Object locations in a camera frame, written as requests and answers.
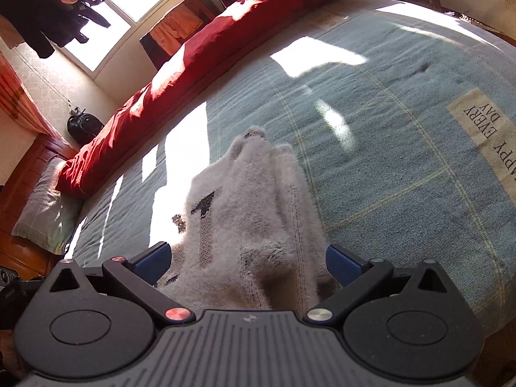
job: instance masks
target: wooden furniture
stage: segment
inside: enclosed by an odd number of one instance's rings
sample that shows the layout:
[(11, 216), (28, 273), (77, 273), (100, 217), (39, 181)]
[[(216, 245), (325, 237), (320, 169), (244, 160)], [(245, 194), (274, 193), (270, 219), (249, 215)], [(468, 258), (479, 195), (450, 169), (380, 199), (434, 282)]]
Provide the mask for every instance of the wooden furniture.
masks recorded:
[(40, 134), (20, 160), (0, 192), (0, 265), (15, 270), (27, 280), (47, 275), (60, 259), (27, 239), (12, 237), (11, 231), (46, 163), (58, 156), (68, 160), (76, 155), (61, 141)]
[(482, 387), (502, 387), (516, 376), (516, 318), (489, 336), (473, 377)]

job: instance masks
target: white fluffy fabric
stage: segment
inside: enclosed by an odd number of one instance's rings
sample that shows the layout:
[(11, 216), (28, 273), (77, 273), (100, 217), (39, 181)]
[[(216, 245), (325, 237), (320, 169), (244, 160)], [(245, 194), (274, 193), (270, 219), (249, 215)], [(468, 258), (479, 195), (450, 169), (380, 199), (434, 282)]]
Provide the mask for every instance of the white fluffy fabric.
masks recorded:
[(174, 222), (184, 237), (158, 289), (198, 315), (303, 313), (319, 301), (318, 284), (331, 281), (322, 225), (293, 149), (272, 146), (259, 128), (192, 180)]

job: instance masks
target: black plastic mount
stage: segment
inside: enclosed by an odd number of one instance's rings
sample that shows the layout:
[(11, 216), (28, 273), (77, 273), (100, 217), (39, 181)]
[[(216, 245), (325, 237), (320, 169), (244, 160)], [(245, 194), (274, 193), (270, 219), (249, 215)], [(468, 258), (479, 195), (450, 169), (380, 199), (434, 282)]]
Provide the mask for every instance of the black plastic mount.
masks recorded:
[(481, 326), (433, 260), (415, 269), (381, 258), (353, 265), (363, 274), (302, 319), (253, 310), (195, 321), (151, 285), (170, 258), (159, 243), (101, 268), (63, 260), (37, 281), (15, 328), (33, 372), (21, 385), (473, 385), (465, 374), (481, 351)]
[[(31, 375), (20, 387), (403, 387), (358, 363), (331, 328), (293, 312), (205, 311), (164, 329), (148, 354), (124, 371), (69, 384)], [(439, 387), (473, 387), (466, 377)]]

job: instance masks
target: pillow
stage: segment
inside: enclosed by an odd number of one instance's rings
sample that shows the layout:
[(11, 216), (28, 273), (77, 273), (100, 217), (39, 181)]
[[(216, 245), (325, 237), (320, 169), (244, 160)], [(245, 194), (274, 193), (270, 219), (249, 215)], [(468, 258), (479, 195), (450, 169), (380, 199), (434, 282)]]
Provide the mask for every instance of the pillow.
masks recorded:
[(75, 230), (82, 201), (55, 190), (64, 160), (50, 160), (34, 187), (11, 235), (24, 237), (54, 254), (64, 254)]

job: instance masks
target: silver screw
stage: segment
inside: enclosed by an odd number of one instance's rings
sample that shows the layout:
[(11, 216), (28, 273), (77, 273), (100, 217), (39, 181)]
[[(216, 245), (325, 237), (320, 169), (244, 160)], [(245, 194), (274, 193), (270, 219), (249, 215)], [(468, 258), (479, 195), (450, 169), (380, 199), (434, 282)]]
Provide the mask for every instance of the silver screw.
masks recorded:
[(327, 309), (311, 309), (306, 316), (314, 322), (327, 322), (333, 317), (333, 313)]

